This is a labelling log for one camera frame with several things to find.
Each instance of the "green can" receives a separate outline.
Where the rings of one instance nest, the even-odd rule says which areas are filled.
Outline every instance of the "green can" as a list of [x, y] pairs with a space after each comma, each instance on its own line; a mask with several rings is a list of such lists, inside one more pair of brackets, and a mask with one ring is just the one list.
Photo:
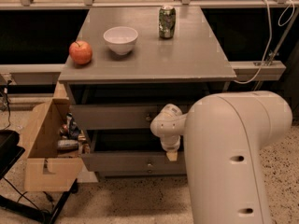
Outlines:
[[159, 36], [172, 38], [176, 27], [176, 10], [171, 5], [163, 5], [159, 11]]

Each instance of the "open cardboard box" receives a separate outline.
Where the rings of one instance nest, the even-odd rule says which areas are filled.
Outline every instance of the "open cardboard box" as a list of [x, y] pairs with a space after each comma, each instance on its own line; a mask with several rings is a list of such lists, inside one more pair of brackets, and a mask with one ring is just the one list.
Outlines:
[[57, 158], [59, 131], [68, 112], [66, 98], [53, 98], [33, 109], [21, 135], [26, 191], [69, 191], [81, 171], [81, 158]]

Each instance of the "speckled floor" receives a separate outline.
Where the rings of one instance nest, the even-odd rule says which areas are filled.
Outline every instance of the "speckled floor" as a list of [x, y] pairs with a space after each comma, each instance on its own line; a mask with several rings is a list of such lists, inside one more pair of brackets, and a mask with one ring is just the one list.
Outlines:
[[[11, 111], [10, 129], [22, 133], [30, 110]], [[7, 124], [7, 111], [0, 113], [0, 128]], [[261, 151], [261, 161], [273, 219], [277, 224], [299, 223], [299, 122], [284, 140]], [[6, 178], [23, 193], [25, 160], [20, 159]], [[17, 201], [20, 195], [5, 180], [0, 194]], [[61, 193], [51, 193], [57, 201]], [[39, 208], [51, 209], [44, 193], [27, 193]], [[0, 223], [35, 223], [0, 210]], [[192, 210], [185, 176], [101, 179], [79, 183], [56, 223], [192, 223]]]

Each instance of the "bowl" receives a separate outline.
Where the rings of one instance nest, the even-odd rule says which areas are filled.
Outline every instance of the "bowl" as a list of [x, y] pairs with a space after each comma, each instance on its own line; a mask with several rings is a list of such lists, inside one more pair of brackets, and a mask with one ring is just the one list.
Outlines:
[[126, 26], [113, 27], [104, 33], [106, 45], [118, 55], [129, 53], [135, 46], [138, 32]]

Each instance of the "apple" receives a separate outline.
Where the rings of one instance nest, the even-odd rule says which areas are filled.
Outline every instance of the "apple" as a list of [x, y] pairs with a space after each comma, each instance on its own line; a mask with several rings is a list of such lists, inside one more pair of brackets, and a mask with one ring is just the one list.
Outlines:
[[86, 64], [91, 61], [93, 57], [93, 49], [86, 41], [75, 41], [68, 49], [70, 57], [74, 63]]

